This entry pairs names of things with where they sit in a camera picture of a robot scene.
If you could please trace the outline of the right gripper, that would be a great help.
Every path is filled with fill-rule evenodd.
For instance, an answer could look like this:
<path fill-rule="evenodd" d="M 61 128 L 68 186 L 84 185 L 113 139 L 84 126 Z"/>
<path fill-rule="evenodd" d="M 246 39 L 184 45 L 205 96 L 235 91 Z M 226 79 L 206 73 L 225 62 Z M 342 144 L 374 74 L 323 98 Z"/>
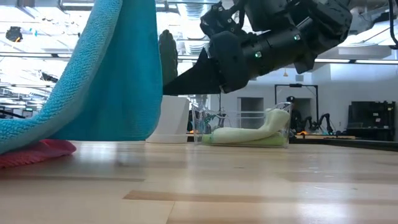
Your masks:
<path fill-rule="evenodd" d="M 164 95 L 208 95 L 244 88 L 251 79 L 241 42 L 224 31 L 210 38 L 196 64 L 163 87 Z"/>

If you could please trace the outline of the teal blue microfiber towel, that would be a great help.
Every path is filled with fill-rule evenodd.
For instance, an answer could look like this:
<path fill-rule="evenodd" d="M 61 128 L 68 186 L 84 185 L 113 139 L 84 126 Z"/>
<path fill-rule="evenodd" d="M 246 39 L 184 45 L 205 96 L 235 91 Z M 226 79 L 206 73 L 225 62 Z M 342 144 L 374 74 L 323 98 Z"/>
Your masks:
<path fill-rule="evenodd" d="M 39 113 L 0 119 L 0 154 L 44 139 L 143 141 L 155 130 L 162 66 L 154 0 L 96 0 Z"/>

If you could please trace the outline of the pale green microfiber towel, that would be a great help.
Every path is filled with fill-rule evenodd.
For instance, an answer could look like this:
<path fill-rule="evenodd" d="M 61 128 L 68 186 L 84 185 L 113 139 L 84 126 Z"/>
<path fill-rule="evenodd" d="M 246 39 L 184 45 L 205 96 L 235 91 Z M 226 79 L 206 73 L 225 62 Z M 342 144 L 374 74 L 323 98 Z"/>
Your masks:
<path fill-rule="evenodd" d="M 275 133 L 280 133 L 290 121 L 290 113 L 282 109 L 267 109 L 265 116 L 264 124 L 260 128 L 218 128 L 211 134 L 203 135 L 202 142 L 235 143 L 268 138 Z"/>

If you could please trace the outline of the bright green microfiber towel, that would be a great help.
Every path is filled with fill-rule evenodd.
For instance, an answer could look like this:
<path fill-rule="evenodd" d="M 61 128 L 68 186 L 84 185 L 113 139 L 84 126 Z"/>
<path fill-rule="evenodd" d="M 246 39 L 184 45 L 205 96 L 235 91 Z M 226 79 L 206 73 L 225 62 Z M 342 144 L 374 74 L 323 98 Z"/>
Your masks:
<path fill-rule="evenodd" d="M 287 138 L 281 133 L 275 133 L 268 138 L 258 139 L 254 141 L 235 142 L 235 143 L 216 143 L 216 145 L 232 145 L 232 146 L 260 146 L 260 147 L 282 147 L 287 144 Z"/>

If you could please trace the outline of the pink microfiber towel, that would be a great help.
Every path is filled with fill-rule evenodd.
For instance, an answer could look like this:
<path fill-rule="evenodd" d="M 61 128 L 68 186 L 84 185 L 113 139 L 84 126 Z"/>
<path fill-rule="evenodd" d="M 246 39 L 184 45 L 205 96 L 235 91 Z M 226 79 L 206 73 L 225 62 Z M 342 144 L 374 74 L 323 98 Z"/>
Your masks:
<path fill-rule="evenodd" d="M 66 140 L 44 139 L 37 143 L 0 154 L 0 169 L 24 166 L 62 156 L 69 156 L 76 147 Z"/>

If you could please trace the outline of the green cactus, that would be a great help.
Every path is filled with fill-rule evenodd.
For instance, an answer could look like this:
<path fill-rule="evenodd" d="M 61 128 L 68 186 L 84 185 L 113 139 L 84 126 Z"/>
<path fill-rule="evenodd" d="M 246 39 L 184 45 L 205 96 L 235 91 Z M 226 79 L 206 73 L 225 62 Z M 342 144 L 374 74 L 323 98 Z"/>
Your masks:
<path fill-rule="evenodd" d="M 166 29 L 159 35 L 159 52 L 162 64 L 162 81 L 166 86 L 178 76 L 178 51 L 172 33 Z"/>

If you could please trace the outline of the clear plastic bin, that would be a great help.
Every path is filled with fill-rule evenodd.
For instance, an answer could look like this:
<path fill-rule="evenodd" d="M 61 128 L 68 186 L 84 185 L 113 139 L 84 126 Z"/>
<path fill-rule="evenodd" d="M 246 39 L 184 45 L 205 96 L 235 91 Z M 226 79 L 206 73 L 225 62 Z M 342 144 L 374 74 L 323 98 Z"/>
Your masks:
<path fill-rule="evenodd" d="M 292 113 L 292 105 L 288 102 L 278 103 L 268 109 L 282 109 Z M 263 111 L 213 111 L 204 106 L 194 105 L 192 108 L 192 126 L 193 139 L 195 144 L 212 145 L 212 146 L 232 146 L 232 145 L 216 145 L 202 142 L 203 135 L 211 134 L 218 128 L 246 128 L 257 129 L 264 124 L 265 112 Z M 281 131 L 287 138 L 286 147 L 289 144 L 290 121 Z"/>

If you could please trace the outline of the white hexagonal plant pot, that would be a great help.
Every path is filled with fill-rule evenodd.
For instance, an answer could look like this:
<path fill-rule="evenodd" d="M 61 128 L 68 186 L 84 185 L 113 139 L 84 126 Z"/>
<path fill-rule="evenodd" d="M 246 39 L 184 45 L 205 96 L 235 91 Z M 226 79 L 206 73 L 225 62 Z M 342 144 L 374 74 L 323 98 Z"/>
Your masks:
<path fill-rule="evenodd" d="M 152 144 L 185 144 L 188 138 L 189 104 L 187 98 L 164 95 L 159 122 L 146 142 Z"/>

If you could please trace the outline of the person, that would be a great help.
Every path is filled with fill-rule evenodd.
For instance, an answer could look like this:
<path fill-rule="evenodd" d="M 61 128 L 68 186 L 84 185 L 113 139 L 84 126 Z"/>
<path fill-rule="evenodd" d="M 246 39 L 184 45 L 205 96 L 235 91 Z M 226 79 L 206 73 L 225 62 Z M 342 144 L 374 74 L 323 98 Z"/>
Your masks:
<path fill-rule="evenodd" d="M 292 132 L 297 134 L 302 131 L 302 115 L 301 115 L 300 111 L 295 107 L 295 97 L 294 96 L 288 96 L 286 98 L 286 100 L 289 103 L 291 103 L 291 105 L 292 105 L 290 128 L 291 128 Z"/>

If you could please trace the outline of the black storage shelf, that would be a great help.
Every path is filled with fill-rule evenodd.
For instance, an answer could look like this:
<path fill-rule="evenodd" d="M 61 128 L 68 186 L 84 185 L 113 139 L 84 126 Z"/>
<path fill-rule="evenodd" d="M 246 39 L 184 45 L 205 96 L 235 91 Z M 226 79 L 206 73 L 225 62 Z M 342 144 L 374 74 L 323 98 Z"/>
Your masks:
<path fill-rule="evenodd" d="M 396 131 L 395 101 L 352 101 L 346 133 L 360 139 L 393 141 Z"/>

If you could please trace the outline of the black ceiling device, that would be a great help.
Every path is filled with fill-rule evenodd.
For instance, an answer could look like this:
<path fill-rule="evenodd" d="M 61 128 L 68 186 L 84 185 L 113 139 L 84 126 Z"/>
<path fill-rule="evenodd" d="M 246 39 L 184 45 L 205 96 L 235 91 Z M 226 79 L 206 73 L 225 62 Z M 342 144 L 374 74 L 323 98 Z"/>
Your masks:
<path fill-rule="evenodd" d="M 11 42 L 21 42 L 23 40 L 21 27 L 10 26 L 6 32 L 6 39 L 10 40 Z"/>

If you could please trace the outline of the silver spiral air duct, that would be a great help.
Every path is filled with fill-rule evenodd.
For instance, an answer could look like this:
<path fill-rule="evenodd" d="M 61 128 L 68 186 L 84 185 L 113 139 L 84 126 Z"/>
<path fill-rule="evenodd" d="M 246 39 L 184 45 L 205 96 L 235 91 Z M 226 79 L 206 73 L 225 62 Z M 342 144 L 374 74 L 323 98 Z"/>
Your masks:
<path fill-rule="evenodd" d="M 178 4 L 181 16 L 181 30 L 185 44 L 185 51 L 188 55 L 199 55 L 206 45 L 206 35 L 200 28 L 200 18 L 207 12 L 206 4 L 181 3 Z"/>

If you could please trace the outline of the black background rig frame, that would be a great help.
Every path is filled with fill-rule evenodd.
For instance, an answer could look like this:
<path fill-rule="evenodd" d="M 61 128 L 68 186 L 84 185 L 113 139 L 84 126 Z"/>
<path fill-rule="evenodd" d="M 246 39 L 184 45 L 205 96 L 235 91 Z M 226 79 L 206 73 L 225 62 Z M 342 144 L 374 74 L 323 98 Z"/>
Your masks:
<path fill-rule="evenodd" d="M 303 84 L 300 84 L 300 83 L 292 83 L 292 84 L 275 84 L 274 85 L 274 104 L 277 104 L 278 103 L 278 101 L 277 101 L 277 87 L 278 86 L 287 86 L 287 87 L 289 87 L 289 88 L 303 88 L 303 87 L 305 87 L 305 88 L 307 88 L 308 89 L 308 87 L 313 87 L 314 89 L 315 89 L 315 92 L 312 92 L 313 93 L 313 95 L 315 95 L 315 102 L 316 102 L 316 121 L 318 121 L 318 119 L 319 119 L 319 99 L 318 99 L 318 85 L 303 85 Z"/>

